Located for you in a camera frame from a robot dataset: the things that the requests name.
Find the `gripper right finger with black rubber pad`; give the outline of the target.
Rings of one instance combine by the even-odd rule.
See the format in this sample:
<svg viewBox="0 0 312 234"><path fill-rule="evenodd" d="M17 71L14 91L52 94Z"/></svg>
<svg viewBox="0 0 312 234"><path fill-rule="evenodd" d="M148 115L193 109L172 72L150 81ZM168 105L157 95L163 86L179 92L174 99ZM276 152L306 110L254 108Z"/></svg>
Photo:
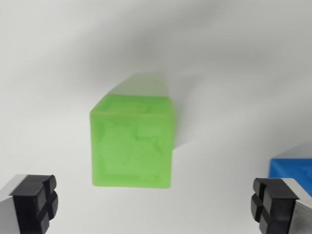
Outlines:
<svg viewBox="0 0 312 234"><path fill-rule="evenodd" d="M310 234L312 196L293 178L256 178L253 219L263 234Z"/></svg>

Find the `gripper left finger with black rubber pad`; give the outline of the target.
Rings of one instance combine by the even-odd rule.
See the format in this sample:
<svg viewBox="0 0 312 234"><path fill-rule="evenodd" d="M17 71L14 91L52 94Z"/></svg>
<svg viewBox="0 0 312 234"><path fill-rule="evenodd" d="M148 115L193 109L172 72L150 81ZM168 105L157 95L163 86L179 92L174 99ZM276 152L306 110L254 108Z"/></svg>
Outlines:
<svg viewBox="0 0 312 234"><path fill-rule="evenodd" d="M44 234L59 199L54 175L15 175L0 190L2 234Z"/></svg>

